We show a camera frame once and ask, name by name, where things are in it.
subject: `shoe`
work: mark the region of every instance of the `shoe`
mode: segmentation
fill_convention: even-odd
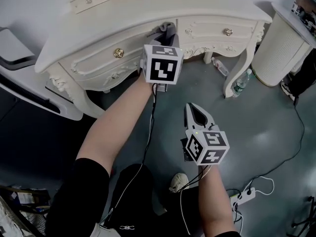
[[[282,81],[281,82],[281,89],[283,90],[283,92],[289,96],[293,101],[295,100],[295,97],[292,95],[290,89],[288,88],[288,86]]]
[[[188,183],[189,183],[189,180],[188,180],[187,175],[183,173],[178,173],[172,178],[169,190],[173,193],[177,193]]]

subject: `desk drawer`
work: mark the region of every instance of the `desk drawer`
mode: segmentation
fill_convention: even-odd
[[[180,44],[221,41],[248,42],[257,22],[222,16],[179,18]]]
[[[175,23],[175,20],[161,20],[128,29],[62,59],[60,64],[76,80],[94,78],[140,56],[146,34],[166,21]]]
[[[85,90],[104,91],[111,89],[139,69],[139,60],[140,57],[138,56],[96,77],[77,80],[77,83]]]

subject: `gray concrete floor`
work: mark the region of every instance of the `gray concrete floor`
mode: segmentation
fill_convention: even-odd
[[[229,69],[237,62],[237,58],[219,59]],[[279,86],[266,87],[253,76],[237,99],[224,99],[224,80],[212,65],[195,61],[183,65],[176,86],[170,86],[167,93],[158,94],[156,122],[146,158],[146,165],[155,179],[153,206],[158,214],[162,213],[158,197],[168,188],[173,175],[184,172],[190,180],[198,173],[194,163],[184,162],[180,142],[185,137],[183,109],[187,102],[209,111],[220,129],[226,132],[231,148],[220,165],[226,189],[242,190],[252,177],[269,171],[299,148],[302,125],[293,102]],[[130,84],[130,81],[124,82],[104,95],[103,105],[109,106]],[[309,88],[297,106],[306,128],[300,154],[268,175],[275,181],[272,195],[257,194],[255,199],[239,207],[244,216],[244,237],[283,237],[286,232],[294,232],[290,227],[293,220],[307,216],[309,204],[305,198],[314,196],[316,191],[315,89],[316,85]],[[152,101],[149,101],[115,161],[117,174],[110,183],[109,201],[119,172],[142,160],[151,106]],[[266,180],[256,180],[253,186],[266,193],[272,187]]]

